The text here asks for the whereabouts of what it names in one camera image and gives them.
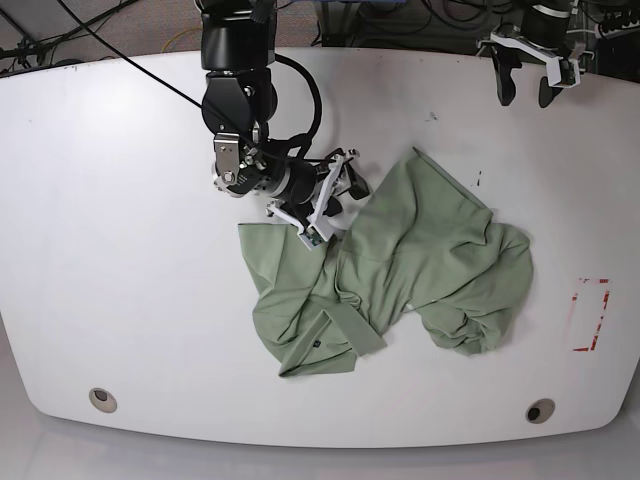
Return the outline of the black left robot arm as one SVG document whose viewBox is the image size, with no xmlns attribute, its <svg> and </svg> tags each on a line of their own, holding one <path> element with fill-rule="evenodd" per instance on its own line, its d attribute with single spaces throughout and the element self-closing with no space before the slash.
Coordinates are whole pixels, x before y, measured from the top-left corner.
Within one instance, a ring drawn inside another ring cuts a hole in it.
<svg viewBox="0 0 640 480">
<path fill-rule="evenodd" d="M 579 59 L 585 45 L 566 43 L 573 10 L 571 1 L 528 1 L 518 25 L 502 24 L 479 43 L 489 49 L 501 105 L 510 105 L 516 97 L 512 72 L 522 67 L 524 55 L 545 67 L 538 90 L 542 108 L 581 83 Z"/>
</svg>

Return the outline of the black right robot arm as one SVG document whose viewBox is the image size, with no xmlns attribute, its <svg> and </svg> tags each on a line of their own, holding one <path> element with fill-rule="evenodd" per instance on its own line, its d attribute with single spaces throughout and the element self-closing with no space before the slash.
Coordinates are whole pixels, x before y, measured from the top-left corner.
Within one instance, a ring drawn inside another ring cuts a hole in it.
<svg viewBox="0 0 640 480">
<path fill-rule="evenodd" d="M 342 211 L 340 195 L 361 200 L 370 190 L 354 169 L 356 150 L 308 157 L 322 120 L 322 100 L 310 72 L 275 51 L 275 2 L 199 1 L 196 6 L 207 73 L 201 110 L 213 134 L 215 187 L 234 198 L 269 197 L 268 215 L 294 226 L 308 248 L 329 241 L 337 233 L 331 220 Z M 309 129 L 285 140 L 269 133 L 278 104 L 270 70 L 274 62 L 303 77 L 313 103 Z"/>
</svg>

